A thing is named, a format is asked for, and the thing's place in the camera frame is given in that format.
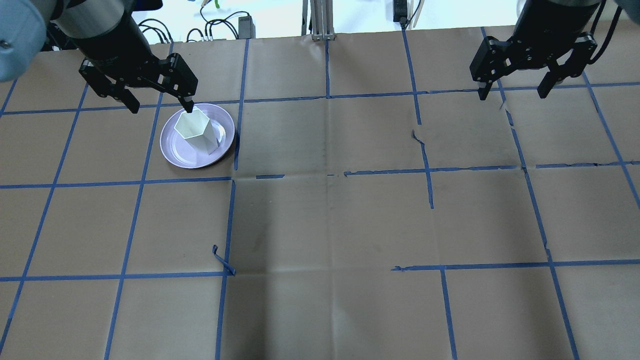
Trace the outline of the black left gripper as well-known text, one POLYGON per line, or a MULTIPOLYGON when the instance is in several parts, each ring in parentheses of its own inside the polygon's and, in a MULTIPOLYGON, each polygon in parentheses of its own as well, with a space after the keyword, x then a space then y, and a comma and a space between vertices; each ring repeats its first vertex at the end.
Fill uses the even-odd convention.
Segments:
POLYGON ((129 88, 166 92, 191 114, 197 76, 178 53, 158 59, 132 13, 133 10, 70 10, 70 39, 84 55, 78 73, 96 95, 119 101, 132 114, 139 112, 140 101, 129 88))

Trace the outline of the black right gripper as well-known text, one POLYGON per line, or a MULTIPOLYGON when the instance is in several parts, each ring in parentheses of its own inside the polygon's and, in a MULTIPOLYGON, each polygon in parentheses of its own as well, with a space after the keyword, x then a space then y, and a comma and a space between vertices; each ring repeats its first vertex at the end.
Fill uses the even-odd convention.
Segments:
POLYGON ((486 100, 494 82, 516 70, 549 69, 537 87, 541 99, 567 77, 582 75, 595 63, 598 43, 585 28, 597 9, 596 0, 521 0, 512 36, 506 41, 484 37, 471 60, 478 98, 486 100))

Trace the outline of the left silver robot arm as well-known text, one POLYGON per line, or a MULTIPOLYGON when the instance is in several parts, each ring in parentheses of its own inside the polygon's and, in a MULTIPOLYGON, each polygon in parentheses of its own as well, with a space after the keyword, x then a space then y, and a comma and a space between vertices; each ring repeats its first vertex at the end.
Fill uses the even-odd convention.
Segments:
POLYGON ((173 96, 194 111, 198 79, 180 54, 153 54, 133 12, 158 10, 161 0, 3 0, 0 3, 0 78, 18 79, 46 43, 55 24, 84 55, 78 69, 101 98, 113 98, 133 114, 140 101, 131 89, 173 96))

